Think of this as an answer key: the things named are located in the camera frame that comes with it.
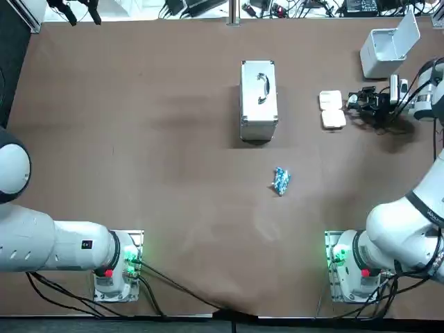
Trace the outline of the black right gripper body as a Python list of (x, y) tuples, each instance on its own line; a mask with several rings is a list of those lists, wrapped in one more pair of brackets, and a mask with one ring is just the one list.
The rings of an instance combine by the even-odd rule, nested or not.
[(378, 92), (375, 114), (387, 115), (390, 114), (392, 111), (393, 105), (391, 104), (391, 93), (387, 89)]

